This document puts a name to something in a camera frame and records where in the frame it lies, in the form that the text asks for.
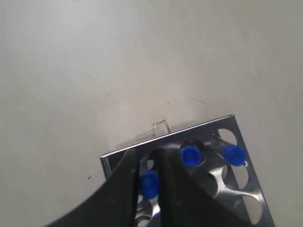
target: blue cap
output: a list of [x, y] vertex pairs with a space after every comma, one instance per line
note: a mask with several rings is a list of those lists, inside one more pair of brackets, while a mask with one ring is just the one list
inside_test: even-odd
[[158, 194], [159, 180], [158, 175], [154, 172], [146, 172], [140, 175], [140, 192], [147, 199], [153, 199]]
[[194, 146], [187, 146], [182, 149], [182, 161], [187, 166], [197, 166], [201, 163], [201, 151]]
[[246, 161], [245, 150], [233, 144], [223, 147], [223, 157], [233, 166], [241, 166]]

